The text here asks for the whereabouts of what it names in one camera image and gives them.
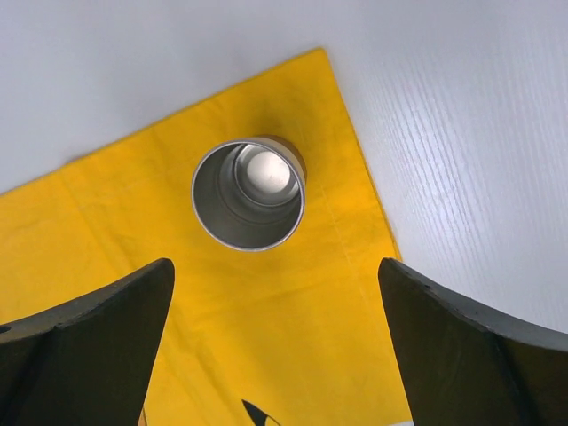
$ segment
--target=metal cup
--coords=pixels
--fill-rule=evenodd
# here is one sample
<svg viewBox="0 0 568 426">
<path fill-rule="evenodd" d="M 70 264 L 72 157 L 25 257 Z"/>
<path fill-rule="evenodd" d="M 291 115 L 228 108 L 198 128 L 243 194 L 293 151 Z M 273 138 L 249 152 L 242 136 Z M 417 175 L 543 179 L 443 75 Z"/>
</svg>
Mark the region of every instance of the metal cup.
<svg viewBox="0 0 568 426">
<path fill-rule="evenodd" d="M 225 142 L 193 174 L 193 209 L 205 230 L 227 247 L 262 251 L 296 230 L 305 206 L 305 166 L 275 136 Z"/>
</svg>

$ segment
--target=cup rim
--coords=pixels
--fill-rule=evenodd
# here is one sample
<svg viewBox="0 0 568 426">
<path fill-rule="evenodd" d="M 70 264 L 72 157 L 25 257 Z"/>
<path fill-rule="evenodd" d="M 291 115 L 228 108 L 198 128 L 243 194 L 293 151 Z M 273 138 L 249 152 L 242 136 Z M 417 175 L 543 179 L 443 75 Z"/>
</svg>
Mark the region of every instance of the cup rim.
<svg viewBox="0 0 568 426">
<path fill-rule="evenodd" d="M 306 200 L 306 194 L 305 194 L 305 171 L 302 170 L 303 172 L 303 176 L 300 175 L 300 170 L 296 169 L 296 166 L 289 160 L 289 158 L 287 158 L 285 155 L 283 155 L 281 152 L 279 152 L 277 149 L 273 148 L 272 146 L 268 146 L 267 144 L 264 144 L 262 142 L 262 139 L 270 139 L 273 143 L 278 144 L 278 145 L 282 145 L 281 142 L 279 142 L 276 139 L 270 138 L 270 137 L 266 137 L 266 136 L 260 136 L 260 137 L 254 137 L 254 138 L 240 138 L 240 139 L 233 139 L 233 140 L 229 140 L 226 142 L 223 142 L 222 144 L 216 145 L 213 148 L 209 149 L 208 152 L 200 159 L 199 163 L 197 164 L 197 167 L 195 168 L 195 171 L 193 172 L 193 177 L 192 177 L 192 185 L 191 185 L 191 193 L 192 193 L 192 206 L 193 206 L 193 212 L 195 213 L 195 216 L 197 217 L 197 220 L 199 221 L 201 227 L 217 242 L 223 244 L 224 246 L 228 247 L 229 249 L 234 249 L 234 250 L 238 250 L 238 251 L 243 251 L 243 252 L 251 252 L 251 253 L 258 253 L 258 252 L 262 252 L 262 251 L 266 251 L 269 249 L 274 249 L 275 247 L 279 246 L 280 244 L 282 244 L 283 242 L 287 241 L 292 234 L 296 231 L 297 227 L 300 225 L 300 222 L 302 221 L 302 218 L 304 217 L 304 211 L 305 211 L 305 200 Z M 292 173 L 294 174 L 294 178 L 296 178 L 296 181 L 298 182 L 298 187 L 299 187 L 299 193 L 300 193 L 300 210 L 298 211 L 297 214 L 297 218 L 296 221 L 294 222 L 294 225 L 289 229 L 289 231 L 286 233 L 286 235 L 284 235 L 282 238 L 280 238 L 279 240 L 275 241 L 272 244 L 263 246 L 263 247 L 258 247 L 258 248 L 245 248 L 245 247 L 241 247 L 241 246 L 237 246 L 235 244 L 232 244 L 228 241 L 224 241 L 220 238 L 218 238 L 204 223 L 203 220 L 201 220 L 199 211 L 197 210 L 196 207 L 196 203 L 195 203 L 195 180 L 197 178 L 197 175 L 199 174 L 199 171 L 201 170 L 201 166 L 203 166 L 203 164 L 209 159 L 209 157 L 211 155 L 213 155 L 214 153 L 216 153 L 217 151 L 226 148 L 228 146 L 238 146 L 238 145 L 255 145 L 255 146 L 261 146 L 262 148 L 278 155 L 290 168 L 290 170 L 292 171 Z M 300 167 L 302 167 L 303 163 L 303 159 L 297 159 L 298 163 L 300 164 Z"/>
</svg>

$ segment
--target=black print on fabric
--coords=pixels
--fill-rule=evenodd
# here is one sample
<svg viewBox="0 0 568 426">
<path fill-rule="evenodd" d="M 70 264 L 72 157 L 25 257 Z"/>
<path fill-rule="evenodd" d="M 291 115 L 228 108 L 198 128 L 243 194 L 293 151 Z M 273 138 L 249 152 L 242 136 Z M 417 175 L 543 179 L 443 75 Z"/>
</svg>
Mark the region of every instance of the black print on fabric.
<svg viewBox="0 0 568 426">
<path fill-rule="evenodd" d="M 247 410 L 248 416 L 255 426 L 280 426 L 280 423 L 276 422 L 270 415 L 254 404 L 244 399 L 242 400 L 242 404 L 245 406 L 245 410 Z"/>
</svg>

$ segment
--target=yellow fabric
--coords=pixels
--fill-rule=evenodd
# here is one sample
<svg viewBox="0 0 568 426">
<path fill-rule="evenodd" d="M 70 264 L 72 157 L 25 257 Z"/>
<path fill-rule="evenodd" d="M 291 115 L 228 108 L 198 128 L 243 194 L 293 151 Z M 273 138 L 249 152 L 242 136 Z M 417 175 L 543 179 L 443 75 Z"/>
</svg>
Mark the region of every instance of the yellow fabric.
<svg viewBox="0 0 568 426">
<path fill-rule="evenodd" d="M 296 145 L 308 201 L 289 241 L 251 254 L 201 229 L 190 186 L 211 147 L 257 134 Z M 150 426 L 250 426 L 242 399 L 282 425 L 410 418 L 376 278 L 397 251 L 323 50 L 6 193 L 0 211 L 0 323 L 174 261 Z"/>
</svg>

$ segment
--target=stainless steel cup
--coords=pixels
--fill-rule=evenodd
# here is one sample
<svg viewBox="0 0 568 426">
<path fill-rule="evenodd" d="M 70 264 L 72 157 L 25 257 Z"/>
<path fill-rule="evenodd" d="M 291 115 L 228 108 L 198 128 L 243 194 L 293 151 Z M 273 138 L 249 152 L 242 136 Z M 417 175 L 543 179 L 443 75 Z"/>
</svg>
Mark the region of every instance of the stainless steel cup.
<svg viewBox="0 0 568 426">
<path fill-rule="evenodd" d="M 304 161 L 286 140 L 225 142 L 193 174 L 193 209 L 205 230 L 232 249 L 262 251 L 296 230 L 305 206 Z"/>
</svg>

